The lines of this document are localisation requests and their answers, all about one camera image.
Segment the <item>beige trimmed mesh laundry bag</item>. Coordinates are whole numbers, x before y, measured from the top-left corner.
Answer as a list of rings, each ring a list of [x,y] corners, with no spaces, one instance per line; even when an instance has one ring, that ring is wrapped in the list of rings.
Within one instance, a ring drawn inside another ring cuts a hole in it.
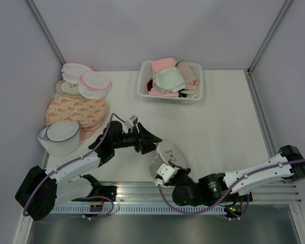
[[[188,168],[188,162],[181,150],[172,142],[163,140],[156,144],[156,155],[149,163],[148,169],[153,182],[156,182],[157,170],[162,165],[170,165],[177,168]],[[173,188],[174,186],[161,186],[163,188]]]

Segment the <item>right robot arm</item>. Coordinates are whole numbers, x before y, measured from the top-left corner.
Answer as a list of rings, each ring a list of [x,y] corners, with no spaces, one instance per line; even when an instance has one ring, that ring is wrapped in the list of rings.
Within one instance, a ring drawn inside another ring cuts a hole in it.
[[[170,179],[172,200],[178,206],[212,206],[223,202],[246,202],[252,189],[270,182],[305,179],[305,158],[299,149],[286,145],[268,160],[255,166],[213,173],[194,182],[190,169],[179,169]]]

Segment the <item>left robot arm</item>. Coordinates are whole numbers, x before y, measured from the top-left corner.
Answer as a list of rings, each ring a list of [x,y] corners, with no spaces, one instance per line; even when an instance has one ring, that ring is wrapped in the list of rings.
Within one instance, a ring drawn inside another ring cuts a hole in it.
[[[44,219],[53,208],[74,199],[100,198],[100,183],[87,172],[99,168],[115,156],[115,150],[132,147],[142,155],[157,148],[162,139],[149,132],[141,123],[123,131],[122,123],[110,121],[83,155],[56,168],[31,168],[17,190],[15,200],[23,215],[34,221]]]

